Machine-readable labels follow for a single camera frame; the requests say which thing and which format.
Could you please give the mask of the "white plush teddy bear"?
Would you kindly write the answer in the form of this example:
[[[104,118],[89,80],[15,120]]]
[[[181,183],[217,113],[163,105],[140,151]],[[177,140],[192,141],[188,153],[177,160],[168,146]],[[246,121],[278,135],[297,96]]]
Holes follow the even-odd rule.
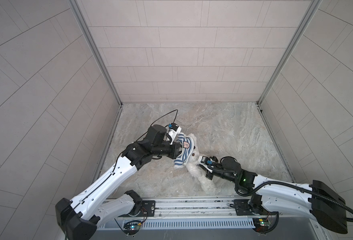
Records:
[[[188,172],[192,175],[192,177],[200,183],[200,186],[205,192],[205,194],[207,196],[213,196],[214,194],[216,194],[217,189],[215,187],[214,182],[206,178],[206,169],[202,169],[199,165],[200,152],[197,146],[197,138],[194,134],[189,134],[187,136],[193,140],[194,147],[192,149],[192,154],[186,164],[186,168]]]

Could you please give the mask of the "blue white striped knit sweater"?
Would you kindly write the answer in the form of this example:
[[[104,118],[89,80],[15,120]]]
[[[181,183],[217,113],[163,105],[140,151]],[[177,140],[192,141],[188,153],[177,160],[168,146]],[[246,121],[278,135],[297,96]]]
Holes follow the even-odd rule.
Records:
[[[190,160],[195,148],[196,137],[194,134],[185,135],[184,133],[180,133],[177,136],[176,142],[182,146],[181,154],[173,160],[174,168],[178,169],[187,165]]]

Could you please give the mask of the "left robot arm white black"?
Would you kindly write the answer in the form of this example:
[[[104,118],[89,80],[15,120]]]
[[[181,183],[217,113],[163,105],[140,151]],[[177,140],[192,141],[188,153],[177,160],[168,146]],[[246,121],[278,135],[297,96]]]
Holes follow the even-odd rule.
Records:
[[[141,197],[129,191],[117,200],[105,200],[130,176],[156,157],[172,160],[182,153],[183,145],[175,141],[181,127],[153,125],[141,141],[128,145],[115,164],[87,189],[72,199],[63,198],[55,205],[56,221],[67,240],[89,240],[97,228],[110,219],[139,212]]]

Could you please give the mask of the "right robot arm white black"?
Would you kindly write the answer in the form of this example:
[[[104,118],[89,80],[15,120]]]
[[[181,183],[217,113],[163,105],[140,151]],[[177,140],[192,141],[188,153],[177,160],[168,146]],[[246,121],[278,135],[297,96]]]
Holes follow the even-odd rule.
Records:
[[[321,181],[311,184],[296,184],[273,180],[244,170],[233,157],[201,156],[199,166],[206,170],[206,178],[214,176],[234,183],[235,192],[250,197],[251,211],[266,213],[288,213],[317,221],[322,227],[347,234],[346,210],[341,206],[345,200]]]

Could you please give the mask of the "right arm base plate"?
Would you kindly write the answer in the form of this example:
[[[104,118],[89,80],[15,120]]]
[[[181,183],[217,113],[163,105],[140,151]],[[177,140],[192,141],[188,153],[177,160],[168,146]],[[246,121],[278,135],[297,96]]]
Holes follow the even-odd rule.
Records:
[[[267,211],[262,206],[261,200],[234,200],[232,204],[229,205],[231,208],[235,209],[237,216],[267,216],[273,214],[273,212]]]

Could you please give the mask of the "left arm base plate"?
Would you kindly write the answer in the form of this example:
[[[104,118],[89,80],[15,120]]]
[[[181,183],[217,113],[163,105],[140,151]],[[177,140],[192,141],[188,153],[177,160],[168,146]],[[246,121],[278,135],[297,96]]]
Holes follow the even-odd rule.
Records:
[[[127,218],[143,218],[143,217],[153,217],[155,212],[155,204],[156,201],[153,200],[143,200],[141,202],[141,206],[137,209],[137,212],[129,213],[126,215],[121,215],[120,217],[127,217]]]

